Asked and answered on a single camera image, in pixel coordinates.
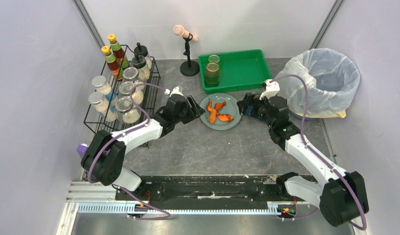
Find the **smoky grey glass cup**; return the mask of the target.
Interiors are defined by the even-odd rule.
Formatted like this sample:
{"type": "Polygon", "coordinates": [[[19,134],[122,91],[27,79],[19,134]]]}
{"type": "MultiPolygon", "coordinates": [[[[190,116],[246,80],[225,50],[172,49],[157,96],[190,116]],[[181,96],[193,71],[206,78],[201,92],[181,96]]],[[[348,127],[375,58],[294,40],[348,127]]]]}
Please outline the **smoky grey glass cup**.
{"type": "Polygon", "coordinates": [[[216,87],[220,83],[220,75],[219,74],[206,74],[204,78],[206,87],[216,87]]]}

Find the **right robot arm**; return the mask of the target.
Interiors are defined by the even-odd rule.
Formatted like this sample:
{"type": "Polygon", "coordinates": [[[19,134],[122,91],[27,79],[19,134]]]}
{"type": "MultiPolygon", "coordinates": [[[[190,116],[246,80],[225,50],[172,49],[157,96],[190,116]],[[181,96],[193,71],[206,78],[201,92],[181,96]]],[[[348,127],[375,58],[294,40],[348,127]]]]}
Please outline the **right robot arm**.
{"type": "Polygon", "coordinates": [[[325,220],[337,227],[369,211],[365,182],[356,171],[349,173],[317,150],[289,119],[287,101],[279,96],[259,98],[247,93],[237,102],[240,115],[265,122],[271,140],[297,159],[316,179],[311,182],[295,172],[279,176],[276,183],[283,194],[295,196],[318,208],[325,220]]]}

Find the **green glass cup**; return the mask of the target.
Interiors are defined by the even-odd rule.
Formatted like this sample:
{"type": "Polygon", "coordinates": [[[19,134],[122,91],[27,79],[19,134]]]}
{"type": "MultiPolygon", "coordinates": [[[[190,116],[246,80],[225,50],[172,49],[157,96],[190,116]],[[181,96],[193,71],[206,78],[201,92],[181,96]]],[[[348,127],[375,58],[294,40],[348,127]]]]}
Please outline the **green glass cup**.
{"type": "Polygon", "coordinates": [[[216,63],[219,64],[220,62],[220,57],[217,54],[211,54],[208,56],[208,62],[209,63],[216,63]]]}

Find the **sauce bottle yellow cap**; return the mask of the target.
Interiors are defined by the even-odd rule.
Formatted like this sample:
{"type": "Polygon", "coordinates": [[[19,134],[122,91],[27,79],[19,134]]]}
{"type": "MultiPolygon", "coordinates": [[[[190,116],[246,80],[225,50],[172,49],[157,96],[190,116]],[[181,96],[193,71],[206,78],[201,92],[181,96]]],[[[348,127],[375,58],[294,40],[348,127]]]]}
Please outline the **sauce bottle yellow cap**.
{"type": "Polygon", "coordinates": [[[121,64],[120,64],[119,60],[117,60],[115,55],[112,53],[110,47],[103,46],[103,47],[101,47],[101,51],[105,57],[108,68],[110,69],[111,74],[113,75],[113,78],[117,81],[122,81],[123,80],[123,70],[122,70],[121,64]]]}

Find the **blue label spice jar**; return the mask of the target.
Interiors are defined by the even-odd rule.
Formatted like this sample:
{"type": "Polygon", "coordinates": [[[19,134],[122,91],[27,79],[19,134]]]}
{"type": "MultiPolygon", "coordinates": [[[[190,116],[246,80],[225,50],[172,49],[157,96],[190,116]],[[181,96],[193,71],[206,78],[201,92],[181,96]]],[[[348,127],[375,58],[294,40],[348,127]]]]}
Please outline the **blue label spice jar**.
{"type": "Polygon", "coordinates": [[[91,83],[98,92],[101,92],[111,102],[111,106],[114,107],[116,105],[118,97],[105,76],[96,76],[92,79],[91,83]]]}
{"type": "Polygon", "coordinates": [[[105,121],[113,122],[116,120],[114,107],[110,105],[110,102],[101,92],[95,91],[91,93],[88,101],[105,118],[105,121]]]}

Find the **amber glass cup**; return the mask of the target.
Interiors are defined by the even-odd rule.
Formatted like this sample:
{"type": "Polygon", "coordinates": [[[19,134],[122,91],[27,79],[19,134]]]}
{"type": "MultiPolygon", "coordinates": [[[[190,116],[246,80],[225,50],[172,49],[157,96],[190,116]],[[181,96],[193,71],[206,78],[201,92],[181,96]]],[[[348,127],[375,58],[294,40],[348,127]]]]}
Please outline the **amber glass cup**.
{"type": "Polygon", "coordinates": [[[219,65],[216,63],[208,63],[205,74],[219,74],[219,65]]]}

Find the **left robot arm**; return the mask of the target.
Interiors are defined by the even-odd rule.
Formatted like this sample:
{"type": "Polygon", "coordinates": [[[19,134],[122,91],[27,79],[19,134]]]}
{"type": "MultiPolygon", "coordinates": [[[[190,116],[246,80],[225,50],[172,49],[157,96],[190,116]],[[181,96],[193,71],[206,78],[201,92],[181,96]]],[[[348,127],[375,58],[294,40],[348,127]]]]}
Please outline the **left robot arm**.
{"type": "Polygon", "coordinates": [[[143,180],[134,171],[123,167],[125,155],[146,142],[169,134],[176,124],[187,124],[204,113],[192,96],[173,94],[165,106],[143,123],[116,133],[98,131],[82,156],[81,167],[90,178],[105,186],[135,191],[143,180]]]}

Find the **small glass jar rice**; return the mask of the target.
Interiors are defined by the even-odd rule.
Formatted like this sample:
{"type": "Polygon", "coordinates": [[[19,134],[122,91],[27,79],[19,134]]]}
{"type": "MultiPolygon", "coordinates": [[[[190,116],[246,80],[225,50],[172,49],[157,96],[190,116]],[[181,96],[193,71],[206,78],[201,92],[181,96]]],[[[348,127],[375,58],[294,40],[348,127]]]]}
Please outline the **small glass jar rice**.
{"type": "Polygon", "coordinates": [[[128,67],[123,70],[123,82],[128,82],[132,86],[143,83],[143,81],[139,78],[138,69],[134,67],[128,67]]]}

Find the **glass jar silver rim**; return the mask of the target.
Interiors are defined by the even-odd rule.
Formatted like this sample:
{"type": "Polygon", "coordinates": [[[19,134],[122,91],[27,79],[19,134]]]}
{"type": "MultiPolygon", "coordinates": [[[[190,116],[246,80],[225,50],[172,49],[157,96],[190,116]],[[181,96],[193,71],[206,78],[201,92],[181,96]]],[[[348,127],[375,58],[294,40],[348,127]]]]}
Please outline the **glass jar silver rim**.
{"type": "Polygon", "coordinates": [[[120,97],[132,97],[133,100],[140,105],[144,99],[144,93],[143,93],[143,89],[145,88],[144,86],[139,86],[137,88],[134,89],[133,88],[135,86],[132,86],[131,84],[129,84],[128,82],[123,82],[120,86],[119,86],[119,95],[120,97]]]}

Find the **black knob lid jar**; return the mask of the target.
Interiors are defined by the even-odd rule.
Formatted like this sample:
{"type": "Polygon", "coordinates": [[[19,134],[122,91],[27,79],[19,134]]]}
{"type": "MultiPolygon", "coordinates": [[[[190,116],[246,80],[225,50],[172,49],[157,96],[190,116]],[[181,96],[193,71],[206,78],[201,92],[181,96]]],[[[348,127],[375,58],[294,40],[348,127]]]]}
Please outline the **black knob lid jar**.
{"type": "Polygon", "coordinates": [[[133,50],[137,55],[142,55],[145,57],[147,66],[149,69],[152,68],[152,60],[151,57],[149,55],[148,49],[146,46],[142,45],[140,42],[136,43],[136,47],[133,50]]]}

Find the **dark blue leaf plate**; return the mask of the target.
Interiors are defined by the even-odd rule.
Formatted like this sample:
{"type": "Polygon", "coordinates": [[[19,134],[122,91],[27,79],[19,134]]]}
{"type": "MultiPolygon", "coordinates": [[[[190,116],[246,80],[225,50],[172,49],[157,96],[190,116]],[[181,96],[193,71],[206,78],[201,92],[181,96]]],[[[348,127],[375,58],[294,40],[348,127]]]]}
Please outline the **dark blue leaf plate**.
{"type": "Polygon", "coordinates": [[[250,116],[250,117],[256,117],[256,112],[254,111],[254,106],[253,105],[248,105],[244,108],[244,115],[250,116]]]}

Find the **black lid spice jar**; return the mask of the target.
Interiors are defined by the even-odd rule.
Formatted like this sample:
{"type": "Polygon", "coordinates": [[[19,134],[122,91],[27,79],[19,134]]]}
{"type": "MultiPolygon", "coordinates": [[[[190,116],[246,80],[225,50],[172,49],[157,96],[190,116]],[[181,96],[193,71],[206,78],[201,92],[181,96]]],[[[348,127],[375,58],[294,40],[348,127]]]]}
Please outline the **black lid spice jar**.
{"type": "Polygon", "coordinates": [[[132,67],[138,71],[138,79],[142,82],[149,80],[150,69],[144,56],[134,53],[134,58],[131,60],[132,67]]]}

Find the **grey round plate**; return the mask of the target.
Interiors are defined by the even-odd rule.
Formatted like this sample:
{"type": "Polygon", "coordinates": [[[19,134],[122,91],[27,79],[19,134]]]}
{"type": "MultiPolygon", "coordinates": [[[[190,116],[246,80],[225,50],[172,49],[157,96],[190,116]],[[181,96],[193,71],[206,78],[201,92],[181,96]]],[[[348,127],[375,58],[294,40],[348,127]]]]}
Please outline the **grey round plate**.
{"type": "Polygon", "coordinates": [[[239,114],[239,109],[237,106],[237,99],[235,97],[225,94],[225,93],[215,93],[215,94],[208,95],[201,101],[200,106],[205,110],[205,113],[200,117],[201,121],[207,127],[214,129],[214,130],[218,130],[218,131],[229,130],[229,129],[233,128],[234,126],[236,126],[242,118],[242,116],[239,114]],[[217,115],[215,123],[214,124],[209,123],[207,119],[208,119],[210,113],[206,109],[209,99],[211,99],[211,101],[212,101],[213,108],[216,103],[226,102],[226,106],[224,106],[222,109],[220,109],[218,111],[218,115],[229,114],[234,118],[234,120],[231,122],[223,122],[218,119],[218,115],[217,115]]]}

